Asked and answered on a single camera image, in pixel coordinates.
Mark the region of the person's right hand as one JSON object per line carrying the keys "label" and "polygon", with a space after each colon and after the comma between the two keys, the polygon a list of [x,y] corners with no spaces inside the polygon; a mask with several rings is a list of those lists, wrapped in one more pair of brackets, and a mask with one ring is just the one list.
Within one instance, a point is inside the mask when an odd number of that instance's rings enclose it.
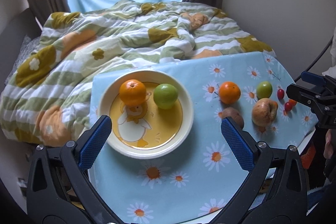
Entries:
{"label": "person's right hand", "polygon": [[325,148],[323,156],[330,159],[335,152],[335,130],[329,129],[325,136]]}

